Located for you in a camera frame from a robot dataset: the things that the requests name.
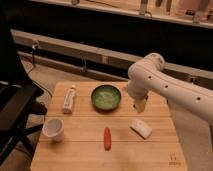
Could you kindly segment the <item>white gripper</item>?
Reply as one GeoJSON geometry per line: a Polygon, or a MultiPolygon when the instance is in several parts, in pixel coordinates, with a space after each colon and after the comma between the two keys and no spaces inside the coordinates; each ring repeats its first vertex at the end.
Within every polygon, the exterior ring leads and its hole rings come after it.
{"type": "Polygon", "coordinates": [[[146,99],[148,98],[148,90],[143,87],[139,87],[135,84],[128,83],[127,93],[129,94],[130,97],[132,97],[135,100],[133,107],[139,113],[144,112],[146,107],[146,102],[147,102],[146,99]]]}

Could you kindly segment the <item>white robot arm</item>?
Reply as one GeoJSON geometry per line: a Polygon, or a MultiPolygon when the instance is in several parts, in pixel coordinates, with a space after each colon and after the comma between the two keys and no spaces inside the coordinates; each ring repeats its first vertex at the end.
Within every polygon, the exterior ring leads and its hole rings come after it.
{"type": "Polygon", "coordinates": [[[165,60],[150,53],[128,69],[127,92],[136,101],[153,91],[213,125],[213,90],[184,82],[162,72],[165,60]]]}

